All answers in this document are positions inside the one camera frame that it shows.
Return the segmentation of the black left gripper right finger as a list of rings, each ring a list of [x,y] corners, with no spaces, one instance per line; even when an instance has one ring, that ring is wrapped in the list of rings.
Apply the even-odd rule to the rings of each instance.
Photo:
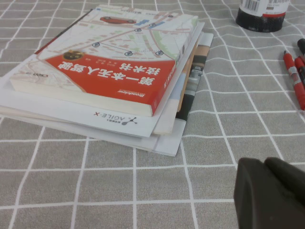
[[[267,169],[265,205],[286,208],[305,207],[305,173],[276,157],[264,161]]]

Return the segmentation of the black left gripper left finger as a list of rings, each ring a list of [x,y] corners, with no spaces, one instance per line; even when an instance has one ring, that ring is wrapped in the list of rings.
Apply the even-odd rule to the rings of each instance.
[[[288,205],[273,208],[265,205],[267,169],[254,158],[238,161],[234,204],[241,229],[303,229],[305,208]]]

